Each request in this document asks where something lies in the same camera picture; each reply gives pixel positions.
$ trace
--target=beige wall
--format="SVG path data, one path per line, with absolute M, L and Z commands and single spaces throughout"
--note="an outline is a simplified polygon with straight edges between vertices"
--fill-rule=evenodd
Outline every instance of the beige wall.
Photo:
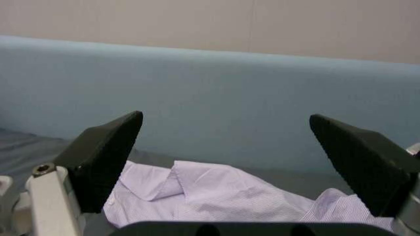
M 0 0 L 0 34 L 420 63 L 420 0 Z

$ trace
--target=striped shirt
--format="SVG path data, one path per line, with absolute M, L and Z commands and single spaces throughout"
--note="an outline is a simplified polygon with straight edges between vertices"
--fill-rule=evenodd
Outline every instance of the striped shirt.
M 227 165 L 176 161 L 171 169 L 127 161 L 103 208 L 117 227 L 139 221 L 348 222 L 391 231 L 356 195 L 325 190 L 315 201 Z

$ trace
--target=gray fabric surface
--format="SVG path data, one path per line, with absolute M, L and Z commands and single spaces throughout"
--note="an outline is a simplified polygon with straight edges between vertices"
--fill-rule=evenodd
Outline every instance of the gray fabric surface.
M 69 140 L 39 137 L 33 134 L 0 129 L 0 175 L 11 176 L 14 188 L 24 191 L 24 185 L 30 176 L 32 168 L 38 164 L 53 160 L 66 146 Z M 186 160 L 162 154 L 138 151 L 133 149 L 130 160 L 146 165 L 170 168 L 174 160 Z M 255 168 L 237 168 L 258 176 L 274 186 L 305 197 L 315 199 L 327 188 L 337 188 L 345 193 L 351 193 L 343 180 L 336 176 L 305 174 L 279 170 Z M 86 236 L 108 235 L 114 231 L 114 226 L 107 222 L 104 213 L 86 214 Z

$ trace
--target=rubber gripper pad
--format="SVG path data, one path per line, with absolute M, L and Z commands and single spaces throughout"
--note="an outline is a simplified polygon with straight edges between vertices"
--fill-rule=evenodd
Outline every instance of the rubber gripper pad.
M 143 114 L 131 112 L 80 134 L 54 160 L 68 169 L 82 212 L 101 212 L 136 141 Z
M 374 216 L 394 217 L 420 162 L 378 132 L 312 115 L 311 130 L 335 169 Z

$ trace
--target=blue padded panel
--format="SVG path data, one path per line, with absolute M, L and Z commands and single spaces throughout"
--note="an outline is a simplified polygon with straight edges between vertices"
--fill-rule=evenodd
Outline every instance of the blue padded panel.
M 420 65 L 0 36 L 0 127 L 70 138 L 132 110 L 137 148 L 333 173 L 312 113 L 420 141 Z

